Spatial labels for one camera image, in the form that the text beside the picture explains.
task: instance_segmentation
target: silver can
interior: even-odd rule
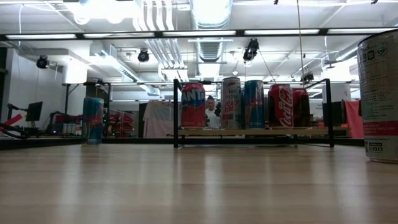
[[[362,40],[358,71],[366,156],[398,163],[398,30]]]
[[[221,88],[221,127],[241,129],[241,80],[224,78]]]

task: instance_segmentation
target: person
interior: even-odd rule
[[[216,109],[216,102],[212,96],[207,98],[208,108],[206,109],[206,117],[208,126],[211,129],[219,129],[221,126],[220,112]]]

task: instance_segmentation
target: ventilation duct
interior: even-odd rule
[[[227,29],[231,19],[232,0],[190,0],[192,27],[196,30]],[[216,63],[223,53],[222,42],[199,42],[196,44],[197,54],[205,63]],[[207,64],[198,66],[200,75],[209,76]],[[216,75],[220,65],[212,66]]]

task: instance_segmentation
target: wooden table surface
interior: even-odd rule
[[[398,165],[361,147],[0,151],[0,223],[395,223]]]

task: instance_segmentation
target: red can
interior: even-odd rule
[[[272,85],[268,91],[270,127],[293,128],[293,89],[290,85]]]
[[[205,88],[201,83],[186,83],[182,88],[181,127],[201,129],[206,123]]]
[[[310,96],[304,88],[293,89],[293,117],[295,127],[310,126]]]

